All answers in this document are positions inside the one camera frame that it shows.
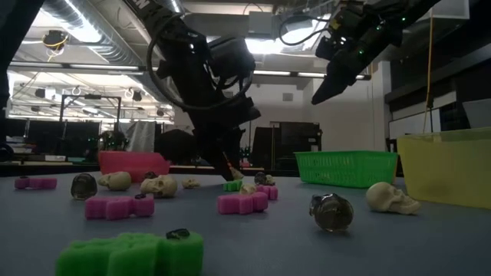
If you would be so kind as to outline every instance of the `yellow bin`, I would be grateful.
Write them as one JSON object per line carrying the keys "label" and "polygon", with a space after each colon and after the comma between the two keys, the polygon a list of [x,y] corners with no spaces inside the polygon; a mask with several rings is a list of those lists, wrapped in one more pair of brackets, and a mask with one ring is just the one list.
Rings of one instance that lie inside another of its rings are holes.
{"label": "yellow bin", "polygon": [[397,148],[414,199],[491,209],[491,127],[403,136]]}

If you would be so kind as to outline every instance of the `blue table surface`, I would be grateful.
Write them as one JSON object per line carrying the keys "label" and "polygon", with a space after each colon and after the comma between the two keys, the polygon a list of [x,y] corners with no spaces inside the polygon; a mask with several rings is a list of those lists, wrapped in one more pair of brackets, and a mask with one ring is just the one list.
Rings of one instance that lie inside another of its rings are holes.
{"label": "blue table surface", "polygon": [[[101,174],[92,173],[96,178]],[[491,275],[491,211],[422,202],[419,215],[371,212],[363,189],[276,178],[279,200],[267,212],[220,215],[219,176],[192,176],[202,187],[156,200],[151,218],[87,221],[84,203],[70,195],[75,174],[56,176],[55,190],[14,189],[0,179],[0,275],[54,275],[59,253],[73,240],[123,232],[165,235],[188,228],[205,240],[203,276],[259,275]],[[178,181],[185,175],[175,175]],[[253,182],[246,177],[245,182]],[[354,207],[345,234],[322,231],[308,215],[311,196],[336,192]],[[99,195],[135,195],[100,187]]]}

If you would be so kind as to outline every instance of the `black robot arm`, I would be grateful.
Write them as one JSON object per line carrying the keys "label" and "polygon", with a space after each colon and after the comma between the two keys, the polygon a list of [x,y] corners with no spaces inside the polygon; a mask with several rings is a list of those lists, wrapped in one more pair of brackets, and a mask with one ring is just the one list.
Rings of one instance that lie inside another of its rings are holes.
{"label": "black robot arm", "polygon": [[[239,125],[261,116],[245,96],[255,61],[244,38],[220,38],[208,44],[206,36],[187,27],[181,15],[154,0],[124,2],[153,38],[147,53],[152,81],[169,101],[189,114],[201,157],[226,180],[233,180],[230,167],[239,167]],[[157,74],[151,64],[154,46],[166,58]],[[161,81],[166,77],[172,77],[182,102],[166,91]],[[233,84],[239,84],[240,92],[227,99],[222,91]]]}
{"label": "black robot arm", "polygon": [[399,47],[403,30],[439,1],[381,0],[373,5],[343,7],[331,19],[331,37],[323,37],[315,53],[330,62],[312,104],[335,97],[353,85],[356,76],[389,44]]}

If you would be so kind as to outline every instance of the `green plastic basket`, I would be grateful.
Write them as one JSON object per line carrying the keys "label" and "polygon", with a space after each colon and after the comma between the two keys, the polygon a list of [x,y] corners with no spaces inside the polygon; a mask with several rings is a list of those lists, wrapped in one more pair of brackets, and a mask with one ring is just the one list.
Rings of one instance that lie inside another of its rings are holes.
{"label": "green plastic basket", "polygon": [[397,153],[350,151],[295,153],[303,182],[351,188],[392,183]]}

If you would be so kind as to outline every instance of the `green sponge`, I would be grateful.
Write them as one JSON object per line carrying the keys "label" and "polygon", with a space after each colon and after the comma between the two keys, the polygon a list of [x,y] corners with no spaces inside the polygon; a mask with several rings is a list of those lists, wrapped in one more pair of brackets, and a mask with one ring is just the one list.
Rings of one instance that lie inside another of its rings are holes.
{"label": "green sponge", "polygon": [[228,181],[223,184],[223,190],[225,192],[238,192],[242,186],[242,180]]}
{"label": "green sponge", "polygon": [[165,239],[152,234],[73,242],[60,254],[56,276],[197,276],[203,266],[203,238]]}

